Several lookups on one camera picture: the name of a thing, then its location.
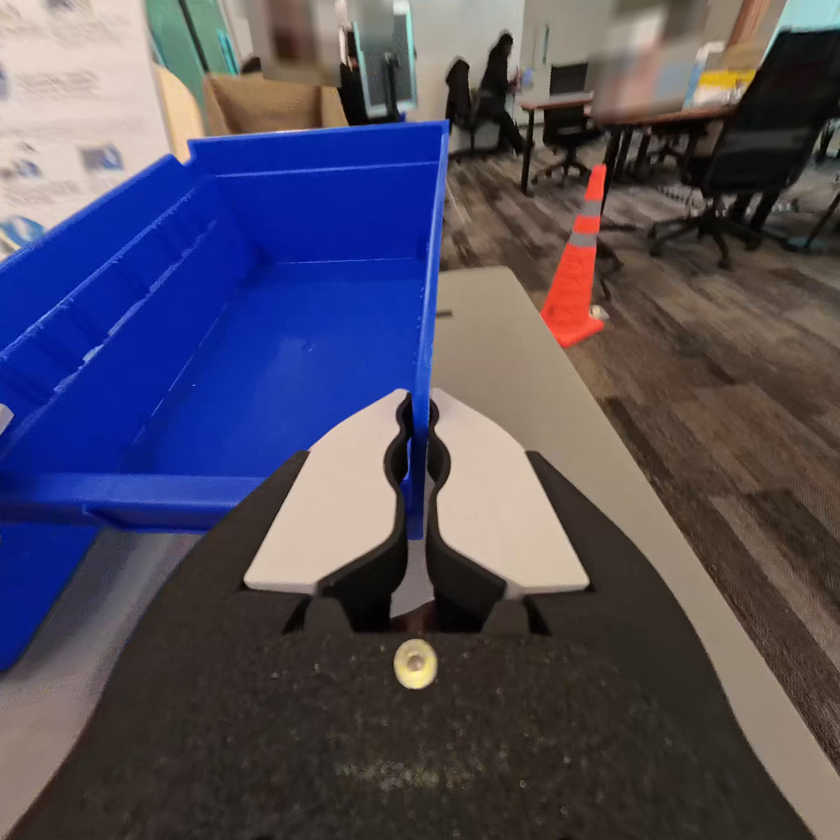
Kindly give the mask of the blue plastic bin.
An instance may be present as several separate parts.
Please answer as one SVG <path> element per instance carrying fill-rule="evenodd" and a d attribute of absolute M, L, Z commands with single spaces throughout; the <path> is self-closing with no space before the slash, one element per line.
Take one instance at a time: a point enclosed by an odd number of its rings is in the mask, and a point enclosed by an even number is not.
<path fill-rule="evenodd" d="M 2 671 L 18 662 L 99 531 L 97 527 L 2 524 Z"/>
<path fill-rule="evenodd" d="M 200 532 L 395 389 L 426 429 L 446 122 L 195 140 L 2 263 L 2 525 Z"/>

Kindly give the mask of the orange traffic cone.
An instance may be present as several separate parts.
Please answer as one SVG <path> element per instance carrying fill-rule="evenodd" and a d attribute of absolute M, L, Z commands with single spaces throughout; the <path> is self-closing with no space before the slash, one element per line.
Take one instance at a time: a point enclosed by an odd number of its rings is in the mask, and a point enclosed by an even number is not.
<path fill-rule="evenodd" d="M 597 165 L 541 309 L 543 322 L 564 349 L 589 339 L 604 327 L 604 321 L 592 314 L 592 292 L 605 178 L 606 165 Z"/>

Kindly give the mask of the teal framed board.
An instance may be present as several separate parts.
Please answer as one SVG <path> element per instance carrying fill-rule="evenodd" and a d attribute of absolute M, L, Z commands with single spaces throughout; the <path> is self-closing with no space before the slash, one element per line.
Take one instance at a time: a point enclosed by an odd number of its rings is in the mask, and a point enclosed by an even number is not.
<path fill-rule="evenodd" d="M 376 40 L 352 23 L 359 65 L 364 113 L 370 120 L 400 121 L 417 107 L 413 15 L 409 7 L 396 9 L 392 35 Z"/>

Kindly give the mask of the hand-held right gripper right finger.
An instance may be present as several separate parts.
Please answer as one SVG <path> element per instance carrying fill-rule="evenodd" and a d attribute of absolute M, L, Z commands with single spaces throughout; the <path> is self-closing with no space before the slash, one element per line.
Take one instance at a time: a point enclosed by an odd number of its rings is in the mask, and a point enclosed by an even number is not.
<path fill-rule="evenodd" d="M 442 389 L 429 411 L 425 553 L 441 624 L 481 628 L 502 602 L 586 590 L 533 453 Z"/>

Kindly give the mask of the beige hanging coat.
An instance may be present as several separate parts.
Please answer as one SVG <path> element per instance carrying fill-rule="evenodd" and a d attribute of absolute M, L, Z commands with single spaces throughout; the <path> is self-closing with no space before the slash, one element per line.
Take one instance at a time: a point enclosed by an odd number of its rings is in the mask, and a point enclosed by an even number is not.
<path fill-rule="evenodd" d="M 203 95 L 212 137 L 349 127 L 335 87 L 208 74 Z"/>

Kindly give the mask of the black hanging jacket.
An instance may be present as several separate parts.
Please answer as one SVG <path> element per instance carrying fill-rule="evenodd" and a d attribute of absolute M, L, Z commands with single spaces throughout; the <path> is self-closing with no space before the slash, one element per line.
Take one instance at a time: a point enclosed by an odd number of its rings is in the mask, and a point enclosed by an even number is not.
<path fill-rule="evenodd" d="M 454 60 L 448 69 L 445 84 L 447 87 L 445 119 L 451 127 L 474 132 L 476 107 L 469 85 L 469 63 L 464 58 L 458 57 Z"/>

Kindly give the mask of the large black office chair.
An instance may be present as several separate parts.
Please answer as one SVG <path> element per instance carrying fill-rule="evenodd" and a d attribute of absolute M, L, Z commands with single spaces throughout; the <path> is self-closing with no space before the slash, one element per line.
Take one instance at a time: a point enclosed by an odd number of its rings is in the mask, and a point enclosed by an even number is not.
<path fill-rule="evenodd" d="M 718 247 L 718 266 L 732 265 L 726 234 L 748 250 L 780 195 L 802 174 L 820 132 L 838 108 L 839 30 L 782 30 L 714 142 L 692 138 L 679 179 L 705 201 L 698 215 L 653 225 L 648 251 L 659 257 L 669 240 L 696 231 Z"/>

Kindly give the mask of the wooden office desk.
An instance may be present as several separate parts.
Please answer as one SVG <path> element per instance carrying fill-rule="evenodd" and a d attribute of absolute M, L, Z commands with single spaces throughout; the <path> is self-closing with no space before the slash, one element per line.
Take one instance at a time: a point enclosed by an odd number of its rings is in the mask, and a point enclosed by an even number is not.
<path fill-rule="evenodd" d="M 519 108 L 528 114 L 528 124 L 526 128 L 526 147 L 521 155 L 521 192 L 524 195 L 529 193 L 529 186 L 532 186 L 532 176 L 529 175 L 532 149 L 534 147 L 534 121 L 537 112 L 545 112 L 552 109 L 566 109 L 573 105 L 585 104 L 587 106 L 586 113 L 590 118 L 590 110 L 593 94 L 590 91 L 580 91 L 576 93 L 563 94 L 555 97 L 543 98 L 542 100 L 522 100 L 518 101 Z"/>
<path fill-rule="evenodd" d="M 687 134 L 694 139 L 705 125 L 728 119 L 735 110 L 733 104 L 719 103 L 655 117 L 636 115 L 624 119 L 594 119 L 595 126 L 603 129 L 606 136 L 603 198 L 606 199 L 611 187 L 624 177 L 638 179 L 647 173 L 650 144 L 657 134 L 672 134 L 675 137 Z"/>

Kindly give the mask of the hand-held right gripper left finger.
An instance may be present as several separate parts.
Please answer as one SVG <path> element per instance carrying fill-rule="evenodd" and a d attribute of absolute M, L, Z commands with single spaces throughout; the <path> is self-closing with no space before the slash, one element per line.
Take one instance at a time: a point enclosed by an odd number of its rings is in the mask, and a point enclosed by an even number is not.
<path fill-rule="evenodd" d="M 358 632 L 387 629 L 407 567 L 411 395 L 398 388 L 306 452 L 248 567 L 251 591 L 332 598 Z"/>

